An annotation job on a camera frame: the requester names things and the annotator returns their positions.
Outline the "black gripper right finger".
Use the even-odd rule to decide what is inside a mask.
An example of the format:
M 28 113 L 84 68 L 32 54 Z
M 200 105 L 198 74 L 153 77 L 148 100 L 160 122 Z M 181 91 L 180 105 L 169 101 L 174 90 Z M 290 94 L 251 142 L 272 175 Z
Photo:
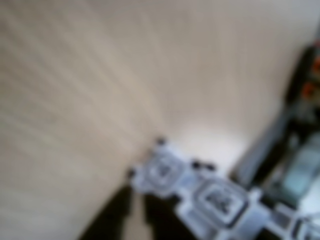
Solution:
M 164 199 L 153 194 L 143 196 L 145 222 L 151 228 L 154 240 L 196 239 L 174 212 L 174 208 L 180 201 L 181 199 L 176 195 Z

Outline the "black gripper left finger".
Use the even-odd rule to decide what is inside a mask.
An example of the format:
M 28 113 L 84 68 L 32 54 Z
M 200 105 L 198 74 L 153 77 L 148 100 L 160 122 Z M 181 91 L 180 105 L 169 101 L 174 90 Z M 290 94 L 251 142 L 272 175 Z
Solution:
M 122 186 L 102 207 L 79 237 L 80 240 L 120 240 L 131 211 L 132 188 Z

